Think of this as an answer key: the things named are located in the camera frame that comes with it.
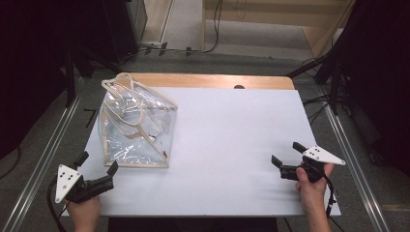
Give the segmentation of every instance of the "floor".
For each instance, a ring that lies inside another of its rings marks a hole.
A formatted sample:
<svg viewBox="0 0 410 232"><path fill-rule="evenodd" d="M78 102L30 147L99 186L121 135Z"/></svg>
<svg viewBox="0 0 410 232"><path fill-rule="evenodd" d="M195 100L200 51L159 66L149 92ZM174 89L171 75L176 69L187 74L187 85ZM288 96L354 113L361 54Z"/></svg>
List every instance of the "floor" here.
<svg viewBox="0 0 410 232"><path fill-rule="evenodd" d="M192 49L200 49L200 25L202 22L200 16L201 2L201 0L173 1L171 14L162 41L163 43L167 43L167 48L186 49L189 46L192 47ZM215 36L212 31L213 22L210 21L207 23L209 24L207 24L209 31L207 31L205 44L206 47L209 48L214 44ZM251 33L246 33L245 35L240 34L241 36L238 36L238 31L243 30L251 31ZM259 65L254 67L253 64L255 63L251 63L249 65L250 68L238 67L237 71L228 71L224 69L223 64L215 64L214 66L205 66L201 72L251 73L251 69L257 69L255 72L269 75L269 67L266 66L270 65L270 60L283 60L285 61L283 64L292 64L292 67L294 67L295 64L296 66L299 66L299 64L302 65L306 59L312 57L308 43L300 27L254 23L238 24L233 22L220 23L220 43L213 54L219 54L220 57L228 57L229 62L233 64L242 64L240 62L243 61L237 61L236 59L239 60L248 56L252 57L252 59L249 59L250 62L257 62ZM183 59L184 57L184 54L168 54L163 59L168 59L169 62L164 61L161 63L163 67L159 70L174 73L197 72L191 64L184 64L182 68L175 67L175 61ZM152 64L153 62L159 62L159 58L146 56L138 60L138 63L132 64L132 61L130 61L128 64L125 64L124 67L129 68L129 70L139 70L141 72L155 72L157 69ZM308 74L314 73L315 71L309 71L307 74L303 74L294 79L295 87L300 91L303 100L317 97L323 94L323 91L327 91L326 86L318 87L312 82L311 78L309 78ZM81 99L78 100L78 109L99 108L100 103L94 101L92 96L103 96L104 92L99 89L98 82L101 81L102 78L110 78L113 73L101 69L97 70L96 75L98 78L79 80L77 84L78 93L81 93L81 89L86 91L83 92ZM84 122L88 122L90 118L89 113L81 113L81 110L74 109L75 113L72 115L69 109L65 110L64 107L61 107L61 105L64 105L64 100L65 96L62 96L53 103L21 145L22 154L25 156L36 156L38 160L45 160L46 165L50 167L57 166L61 158L57 159L56 157L53 159L53 157L51 157L50 159L43 159L43 154L50 153L54 156L56 150L56 156L58 156L59 153L80 152L88 139L91 129L84 128ZM321 105L318 104L307 108L307 115L311 115L320 107ZM408 195L410 193L409 178L393 167L378 167L373 165L369 161L366 145L364 145L354 122L346 114L342 113L342 109L340 112L339 116L334 118L332 113L326 110L326 113L322 113L312 127L313 134L318 140L318 143L332 147L334 150L331 152L344 156L346 153L353 153L353 160L350 161L350 163L353 164L349 165L349 168L339 169L334 173L335 183L338 183L339 186L342 187L339 188L337 192L337 199L342 210L342 216L336 217L335 220L339 222L345 231L410 231L410 204L408 201ZM74 117L73 121L75 124L70 124L69 127L64 128L64 122L62 123L60 121L61 115L63 115L63 118ZM345 134L348 134L347 138L337 134L337 129L339 129L337 122L341 122ZM64 139L59 137L51 141L57 146L53 148L51 146L52 144L50 145L49 143L49 137L53 137L56 126L61 127L66 135ZM11 163L14 162L15 154L16 151L10 156L0 160L1 170L4 170L5 167L10 166ZM49 224L52 223L49 217L39 216L41 215L39 212L43 213L43 195L46 193L46 183L50 181L49 176L42 176L40 179L43 181L40 180L37 189L35 189L38 191L37 195L40 197L28 197L24 202L16 202L24 183L36 181L31 179L33 176L32 172L36 170L35 167L38 160L23 157L14 172L0 181L0 205L2 207L0 212L1 227L3 227L7 218L9 218L14 205L21 204L32 206L27 213L26 219L22 218L16 222L16 224L20 226L20 231L42 231L42 228L53 228L49 227ZM380 214L375 212L376 216L374 215L374 212L371 211L375 209L374 207L380 211ZM304 227L306 221L303 217L292 217L288 220L292 225L293 231L307 231ZM73 229L67 218L63 218L63 221L67 228ZM188 227L187 231L200 231L197 227L193 227L192 229L189 224L185 223L185 225ZM335 231L338 230L334 224L332 226ZM99 231L105 231L105 228L106 220L102 220ZM278 219L278 229L279 231L288 231L282 218Z"/></svg>

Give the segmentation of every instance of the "finger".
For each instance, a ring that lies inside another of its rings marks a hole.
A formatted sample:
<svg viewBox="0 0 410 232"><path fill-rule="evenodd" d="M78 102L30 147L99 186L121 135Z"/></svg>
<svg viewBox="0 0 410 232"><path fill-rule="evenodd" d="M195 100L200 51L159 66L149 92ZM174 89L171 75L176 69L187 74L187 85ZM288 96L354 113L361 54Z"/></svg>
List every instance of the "finger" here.
<svg viewBox="0 0 410 232"><path fill-rule="evenodd" d="M296 175L298 175L300 185L304 185L308 182L308 174L302 167L296 168Z"/></svg>
<svg viewBox="0 0 410 232"><path fill-rule="evenodd" d="M332 163L325 163L324 169L325 169L325 174L327 177L329 177L334 169L335 165Z"/></svg>
<svg viewBox="0 0 410 232"><path fill-rule="evenodd" d="M297 182L296 185L295 185L295 188L296 188L298 191L301 191L301 189L302 189L301 183Z"/></svg>

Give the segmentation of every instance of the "wooden table edge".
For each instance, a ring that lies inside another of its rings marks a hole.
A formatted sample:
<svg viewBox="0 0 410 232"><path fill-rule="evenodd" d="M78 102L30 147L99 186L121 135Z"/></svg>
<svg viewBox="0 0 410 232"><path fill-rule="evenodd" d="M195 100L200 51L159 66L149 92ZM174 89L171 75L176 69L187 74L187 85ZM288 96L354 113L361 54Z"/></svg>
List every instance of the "wooden table edge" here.
<svg viewBox="0 0 410 232"><path fill-rule="evenodd" d="M129 72L132 78L152 87L229 88L294 90L287 76Z"/></svg>

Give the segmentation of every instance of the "white plastic part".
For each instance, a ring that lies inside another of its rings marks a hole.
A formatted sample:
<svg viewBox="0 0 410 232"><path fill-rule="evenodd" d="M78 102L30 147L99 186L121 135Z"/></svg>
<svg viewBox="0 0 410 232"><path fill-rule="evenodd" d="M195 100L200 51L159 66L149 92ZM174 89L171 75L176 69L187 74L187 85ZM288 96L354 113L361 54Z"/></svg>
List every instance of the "white plastic part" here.
<svg viewBox="0 0 410 232"><path fill-rule="evenodd" d="M334 164L344 165L346 162L343 159L340 159L333 155L332 153L326 151L325 149L314 145L313 147L305 150L303 152L305 157L308 157L312 160L320 161L320 162L330 162Z"/></svg>
<svg viewBox="0 0 410 232"><path fill-rule="evenodd" d="M81 173L60 164L58 167L57 189L55 190L56 203L60 203L66 197L80 177Z"/></svg>

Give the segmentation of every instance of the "cable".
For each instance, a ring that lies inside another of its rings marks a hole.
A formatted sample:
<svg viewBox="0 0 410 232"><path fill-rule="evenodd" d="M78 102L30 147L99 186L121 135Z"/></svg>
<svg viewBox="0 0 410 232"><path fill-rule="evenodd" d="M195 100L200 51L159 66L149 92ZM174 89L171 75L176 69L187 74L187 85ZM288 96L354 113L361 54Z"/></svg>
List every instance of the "cable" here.
<svg viewBox="0 0 410 232"><path fill-rule="evenodd" d="M63 215L63 213L67 210L67 207L69 207L70 203L72 203L71 201L69 201L69 203L67 203L67 205L64 207L64 209L61 211L61 213L58 215L58 218L60 219L60 217Z"/></svg>
<svg viewBox="0 0 410 232"><path fill-rule="evenodd" d="M0 176L0 180L3 179L3 177L9 175L15 169L15 167L18 165L18 162L20 161L20 158L21 158L21 150L20 150L20 147L18 146L17 147L17 159L15 160L15 163L8 171L6 171L4 174Z"/></svg>
<svg viewBox="0 0 410 232"><path fill-rule="evenodd" d="M336 203L335 199L334 199L334 188L333 188L333 184L331 182L331 180L328 178L328 176L326 176L326 173L317 170L314 166L306 163L306 166L308 166L309 168L311 168L311 170L313 170L316 174L321 175L323 178L325 178L326 183L328 184L329 187L329 191L331 192L330 196L329 196L329 201L328 201L328 207L326 208L326 217L329 218L331 215L331 210L333 207L333 204Z"/></svg>
<svg viewBox="0 0 410 232"><path fill-rule="evenodd" d="M314 102L327 101L329 99L329 97L330 97L330 95L322 95L322 96L319 96L317 98L304 101L303 105L306 106L307 104L314 103Z"/></svg>
<svg viewBox="0 0 410 232"><path fill-rule="evenodd" d="M152 50L156 50L156 51L181 51L181 52L197 52L197 53L208 53L211 52L213 50L215 50L215 48L217 48L217 46L220 43L220 13L222 12L222 0L219 0L217 3L217 7L215 8L215 12L214 12L214 29L215 29L215 34L216 34L216 39L214 42L214 45L212 48L208 49L208 50L183 50L183 49L168 49L168 48L154 48L154 47L147 47L146 49L142 49L139 50L136 54L139 53L143 53L146 51L152 51Z"/></svg>
<svg viewBox="0 0 410 232"><path fill-rule="evenodd" d="M309 60L314 60L314 62L316 63L317 58L308 58L308 59L304 60L304 61L302 62L301 67L305 64L306 61L309 61ZM308 75L308 76L310 76L310 77L314 77L314 75L311 75L311 74L309 74L309 73L307 73L307 72L304 72L304 74L306 74L306 75Z"/></svg>
<svg viewBox="0 0 410 232"><path fill-rule="evenodd" d="M332 217L329 217L329 218L340 229L340 231L344 232L344 230L341 228L341 226L339 224L337 224L337 222Z"/></svg>
<svg viewBox="0 0 410 232"><path fill-rule="evenodd" d="M48 205L48 209L51 212L51 215L55 221L55 223L57 224L58 230L60 232L66 232L66 229L64 228L63 224L61 224L61 221L59 219L59 217L57 217L57 215L55 214L54 208L52 206L51 203L51 190L54 187L54 185L57 183L57 176L54 176L54 179L51 181L50 185L48 186L47 189L47 205Z"/></svg>
<svg viewBox="0 0 410 232"><path fill-rule="evenodd" d="M283 219L284 219L284 222L285 222L286 225L287 225L287 229L289 230L289 232L292 232L292 227L290 227L290 224L289 224L289 221L287 221L287 218L284 217Z"/></svg>
<svg viewBox="0 0 410 232"><path fill-rule="evenodd" d="M320 107L320 109L318 111L316 111L316 113L310 115L309 117L307 117L308 119L310 119L311 117L313 117L313 119L310 121L310 125L313 125L314 120L316 120L317 116L319 116L319 114L326 108L326 106L328 106L328 103L325 103L322 105L322 107Z"/></svg>

